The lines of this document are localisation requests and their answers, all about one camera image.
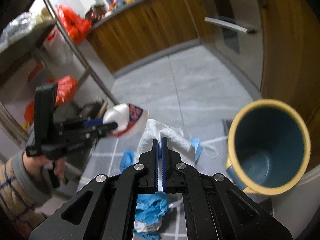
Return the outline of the plaid sleeve forearm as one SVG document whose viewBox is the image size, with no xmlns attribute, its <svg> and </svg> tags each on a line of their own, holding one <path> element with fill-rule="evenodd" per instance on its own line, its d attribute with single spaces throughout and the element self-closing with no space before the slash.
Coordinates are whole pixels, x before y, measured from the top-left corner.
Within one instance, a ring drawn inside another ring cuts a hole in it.
<svg viewBox="0 0 320 240">
<path fill-rule="evenodd" d="M 52 197 L 49 173 L 40 167 L 37 175 L 30 174 L 20 152 L 1 165 L 1 235 L 9 239 L 27 239 L 46 220 L 35 210 Z"/>
</svg>

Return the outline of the person's left hand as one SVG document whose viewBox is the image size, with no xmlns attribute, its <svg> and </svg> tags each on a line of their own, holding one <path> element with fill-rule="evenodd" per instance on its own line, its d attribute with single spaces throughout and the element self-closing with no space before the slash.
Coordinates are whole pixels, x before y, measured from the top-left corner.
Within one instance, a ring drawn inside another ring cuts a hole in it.
<svg viewBox="0 0 320 240">
<path fill-rule="evenodd" d="M 59 178 L 64 177 L 66 158 L 60 158 L 56 161 L 47 159 L 44 155 L 36 157 L 28 157 L 24 152 L 22 155 L 22 161 L 26 172 L 33 178 L 40 179 L 41 170 L 45 165 L 55 164 L 54 174 Z"/>
</svg>

